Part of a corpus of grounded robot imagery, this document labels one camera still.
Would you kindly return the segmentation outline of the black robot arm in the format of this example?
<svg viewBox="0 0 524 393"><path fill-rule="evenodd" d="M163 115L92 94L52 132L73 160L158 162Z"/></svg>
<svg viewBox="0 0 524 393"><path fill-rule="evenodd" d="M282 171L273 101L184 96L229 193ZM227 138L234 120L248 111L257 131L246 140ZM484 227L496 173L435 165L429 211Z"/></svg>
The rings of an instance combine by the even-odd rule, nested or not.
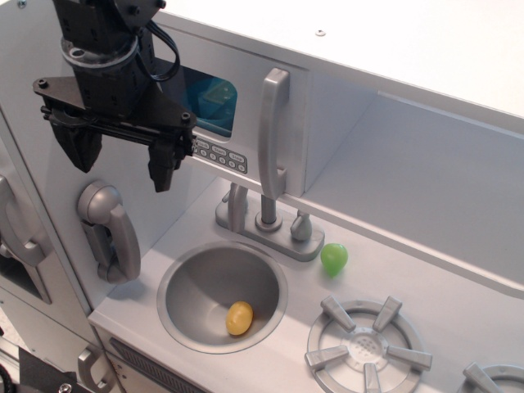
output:
<svg viewBox="0 0 524 393"><path fill-rule="evenodd" d="M41 78L43 117L72 164L87 173L107 135L147 146L157 192L193 151L196 116L160 84L180 70L174 40L153 21L164 1L55 1L71 77Z"/></svg>

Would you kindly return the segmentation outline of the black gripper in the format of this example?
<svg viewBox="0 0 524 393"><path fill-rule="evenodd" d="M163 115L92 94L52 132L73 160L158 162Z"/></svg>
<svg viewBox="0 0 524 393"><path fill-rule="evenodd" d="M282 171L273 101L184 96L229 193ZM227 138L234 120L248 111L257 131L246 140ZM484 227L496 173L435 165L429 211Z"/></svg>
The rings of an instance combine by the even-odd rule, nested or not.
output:
<svg viewBox="0 0 524 393"><path fill-rule="evenodd" d="M143 144L155 191L169 191L173 172L192 154L196 116L162 91L152 44L102 54L66 43L62 54L73 75L36 79L33 90L71 163L88 173L104 135Z"/></svg>

